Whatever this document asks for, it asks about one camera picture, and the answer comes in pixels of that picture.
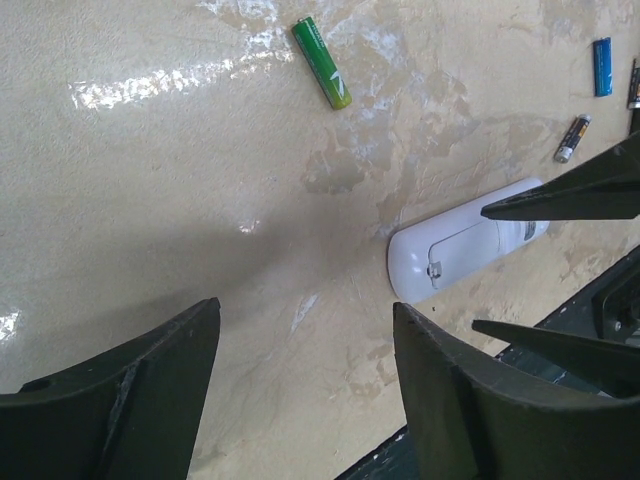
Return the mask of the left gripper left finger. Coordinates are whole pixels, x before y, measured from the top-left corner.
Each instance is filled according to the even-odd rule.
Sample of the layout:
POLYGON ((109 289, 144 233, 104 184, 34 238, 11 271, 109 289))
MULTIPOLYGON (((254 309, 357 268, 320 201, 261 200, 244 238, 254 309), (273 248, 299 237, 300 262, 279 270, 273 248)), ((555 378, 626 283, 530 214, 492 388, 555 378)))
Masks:
POLYGON ((218 299, 206 299, 2 395, 2 478, 186 478, 220 324, 218 299))

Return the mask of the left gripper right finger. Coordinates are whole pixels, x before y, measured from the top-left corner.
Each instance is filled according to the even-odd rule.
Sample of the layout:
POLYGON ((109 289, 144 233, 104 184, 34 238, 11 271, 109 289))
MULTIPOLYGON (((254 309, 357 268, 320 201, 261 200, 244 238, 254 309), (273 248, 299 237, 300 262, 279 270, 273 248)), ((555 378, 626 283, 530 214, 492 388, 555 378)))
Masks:
POLYGON ((639 394, 615 398, 525 373, 400 302, 393 336, 423 478, 638 477, 639 394))

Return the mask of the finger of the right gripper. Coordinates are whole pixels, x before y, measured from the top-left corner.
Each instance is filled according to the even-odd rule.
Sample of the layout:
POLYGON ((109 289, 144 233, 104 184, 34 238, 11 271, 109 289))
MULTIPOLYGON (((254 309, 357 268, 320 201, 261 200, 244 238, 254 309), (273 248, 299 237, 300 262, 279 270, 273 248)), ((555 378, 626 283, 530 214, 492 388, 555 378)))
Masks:
POLYGON ((615 398, 639 394, 635 346, 490 320, 475 320, 472 329, 527 349, 615 398))
POLYGON ((533 189, 484 206, 494 220, 630 220, 639 216, 639 134, 533 189))

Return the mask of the black battery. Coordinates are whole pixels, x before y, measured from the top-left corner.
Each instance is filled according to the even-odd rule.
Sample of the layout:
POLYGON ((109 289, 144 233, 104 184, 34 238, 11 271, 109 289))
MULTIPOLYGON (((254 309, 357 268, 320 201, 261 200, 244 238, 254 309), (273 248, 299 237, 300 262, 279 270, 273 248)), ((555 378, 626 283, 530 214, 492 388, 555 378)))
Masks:
POLYGON ((629 110, 638 109, 640 106, 640 59, 636 57, 630 75, 628 90, 627 108, 629 110))

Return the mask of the blue battery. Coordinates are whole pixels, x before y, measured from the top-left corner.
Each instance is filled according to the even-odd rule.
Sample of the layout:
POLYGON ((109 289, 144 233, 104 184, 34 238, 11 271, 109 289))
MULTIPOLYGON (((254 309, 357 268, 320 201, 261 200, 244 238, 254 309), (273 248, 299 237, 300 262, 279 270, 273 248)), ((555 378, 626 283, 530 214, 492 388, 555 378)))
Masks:
POLYGON ((612 41, 604 37, 593 42, 594 95, 606 97, 613 92, 612 41))

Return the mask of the white remote control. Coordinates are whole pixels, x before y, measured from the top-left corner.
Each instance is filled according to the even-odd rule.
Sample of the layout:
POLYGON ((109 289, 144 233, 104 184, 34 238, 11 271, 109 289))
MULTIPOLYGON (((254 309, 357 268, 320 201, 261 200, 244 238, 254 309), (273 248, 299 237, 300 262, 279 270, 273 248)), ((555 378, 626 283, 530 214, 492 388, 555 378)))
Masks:
POLYGON ((547 221, 499 221, 484 206, 538 187, 526 178, 396 232, 387 269, 396 296, 416 304, 544 235, 547 221))

